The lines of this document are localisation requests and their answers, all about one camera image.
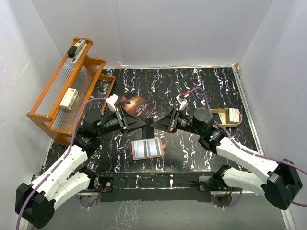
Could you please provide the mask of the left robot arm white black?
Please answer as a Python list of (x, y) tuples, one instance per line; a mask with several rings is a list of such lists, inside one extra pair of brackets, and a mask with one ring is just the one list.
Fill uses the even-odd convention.
[(100, 146), (100, 138), (116, 130), (126, 134), (146, 125), (123, 108), (102, 116), (99, 109), (87, 112), (82, 125), (65, 153), (30, 184), (22, 183), (16, 190), (16, 229), (25, 219), (40, 229), (51, 220), (56, 209), (80, 191), (94, 191), (99, 186), (97, 172), (79, 166)]

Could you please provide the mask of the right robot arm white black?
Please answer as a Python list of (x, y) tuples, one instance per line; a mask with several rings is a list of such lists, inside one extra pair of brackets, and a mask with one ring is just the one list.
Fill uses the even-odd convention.
[(236, 142), (224, 128), (216, 128), (214, 124), (214, 117), (206, 108), (197, 108), (192, 117), (173, 108), (167, 116), (153, 122), (151, 127), (169, 133), (179, 129), (197, 134), (204, 149), (246, 169), (240, 171), (223, 165), (211, 177), (217, 189), (236, 187), (252, 191), (264, 196), (276, 208), (287, 210), (303, 187), (299, 167), (287, 159), (281, 161), (258, 154)]

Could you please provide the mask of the stack of credit cards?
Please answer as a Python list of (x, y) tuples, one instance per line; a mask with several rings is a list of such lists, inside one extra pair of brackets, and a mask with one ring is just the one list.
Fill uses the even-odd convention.
[(231, 124), (238, 124), (240, 122), (240, 111), (237, 108), (229, 108), (228, 110), (228, 114), (229, 114), (229, 123)]

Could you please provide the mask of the dark paperback book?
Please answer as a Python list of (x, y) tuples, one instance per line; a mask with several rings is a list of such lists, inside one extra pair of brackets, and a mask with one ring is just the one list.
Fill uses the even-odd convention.
[(116, 107), (122, 107), (129, 115), (145, 120), (152, 114), (156, 105), (141, 96), (126, 92), (119, 97)]

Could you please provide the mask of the beige oval tray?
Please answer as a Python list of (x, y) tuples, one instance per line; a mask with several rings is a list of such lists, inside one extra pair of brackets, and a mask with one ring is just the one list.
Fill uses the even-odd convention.
[(238, 124), (231, 124), (229, 123), (229, 114), (228, 114), (229, 108), (215, 108), (211, 109), (211, 113), (215, 119), (215, 121), (222, 127), (225, 128), (231, 128), (231, 127), (237, 127), (242, 122), (242, 115), (240, 118), (240, 122)]

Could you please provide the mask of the orange wooden shelf rack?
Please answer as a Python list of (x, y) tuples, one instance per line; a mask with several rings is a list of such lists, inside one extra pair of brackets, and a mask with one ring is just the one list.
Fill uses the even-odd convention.
[(76, 117), (81, 117), (98, 81), (106, 81), (109, 97), (116, 77), (105, 75), (105, 61), (88, 56), (93, 42), (76, 37), (27, 117), (56, 143), (69, 145)]

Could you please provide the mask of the small white green box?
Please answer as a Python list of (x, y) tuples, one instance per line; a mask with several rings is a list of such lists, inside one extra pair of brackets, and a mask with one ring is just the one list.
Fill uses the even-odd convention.
[(75, 88), (68, 88), (59, 104), (60, 109), (71, 110), (77, 96), (78, 90)]

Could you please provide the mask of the black white stapler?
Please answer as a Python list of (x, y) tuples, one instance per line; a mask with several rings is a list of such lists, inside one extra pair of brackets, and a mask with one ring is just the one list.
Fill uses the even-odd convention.
[(87, 46), (86, 41), (84, 39), (80, 39), (75, 45), (73, 45), (68, 50), (67, 55), (68, 58), (70, 59), (71, 64), (75, 64), (79, 60), (86, 46)]

